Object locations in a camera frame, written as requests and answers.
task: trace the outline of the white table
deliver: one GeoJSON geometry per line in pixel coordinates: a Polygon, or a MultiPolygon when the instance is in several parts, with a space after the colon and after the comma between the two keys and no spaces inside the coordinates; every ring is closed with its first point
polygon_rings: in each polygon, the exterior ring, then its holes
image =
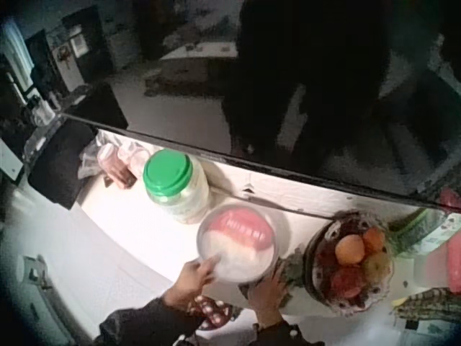
{"type": "MultiPolygon", "coordinates": [[[[212,193],[212,205],[239,203],[242,200],[212,193]]],[[[134,258],[158,274],[174,282],[185,262],[198,257],[196,235],[199,225],[184,225],[172,220],[147,196],[142,182],[130,190],[115,184],[106,188],[102,177],[96,177],[81,196],[85,213],[134,258]]],[[[270,218],[277,232],[280,256],[286,257],[300,245],[306,245],[328,221],[296,213],[251,204],[270,218]]],[[[391,294],[384,303],[423,291],[413,283],[413,260],[397,259],[391,294]]],[[[304,289],[295,289],[293,299],[282,310],[294,316],[333,316],[321,303],[313,300],[304,289]]],[[[205,291],[208,296],[248,308],[237,285],[215,283],[205,291]]]]}

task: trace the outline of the television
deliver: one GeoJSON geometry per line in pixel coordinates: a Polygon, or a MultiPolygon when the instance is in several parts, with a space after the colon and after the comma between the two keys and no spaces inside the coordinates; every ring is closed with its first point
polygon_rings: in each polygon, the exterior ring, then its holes
{"type": "Polygon", "coordinates": [[[32,60],[67,86],[62,114],[278,177],[461,211],[459,1],[55,3],[46,19],[40,1],[12,16],[25,40],[45,31],[54,59],[32,60]],[[126,122],[78,111],[82,90],[108,84],[126,122]]]}

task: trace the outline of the fruit bowl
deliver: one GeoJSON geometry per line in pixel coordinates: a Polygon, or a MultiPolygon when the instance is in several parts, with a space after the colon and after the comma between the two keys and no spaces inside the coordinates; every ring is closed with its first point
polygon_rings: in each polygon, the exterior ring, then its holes
{"type": "Polygon", "coordinates": [[[394,265],[388,239],[388,227],[377,216],[338,214],[305,250],[306,291],[340,316],[368,310],[389,294],[394,265]]]}

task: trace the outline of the jar lid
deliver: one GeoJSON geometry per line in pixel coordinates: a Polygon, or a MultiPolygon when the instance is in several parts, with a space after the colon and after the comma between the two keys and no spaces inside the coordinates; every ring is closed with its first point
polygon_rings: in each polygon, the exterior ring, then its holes
{"type": "Polygon", "coordinates": [[[157,197],[180,193],[192,177],[190,158],[168,149],[157,151],[144,167],[143,180],[147,191],[157,197]]]}

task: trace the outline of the bottle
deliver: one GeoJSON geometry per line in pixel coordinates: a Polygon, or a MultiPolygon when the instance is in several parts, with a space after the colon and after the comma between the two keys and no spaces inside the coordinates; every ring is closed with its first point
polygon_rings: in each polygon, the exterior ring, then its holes
{"type": "Polygon", "coordinates": [[[193,156],[164,149],[144,167],[143,180],[152,201],[181,223],[198,223],[208,209],[210,188],[193,156]]]}

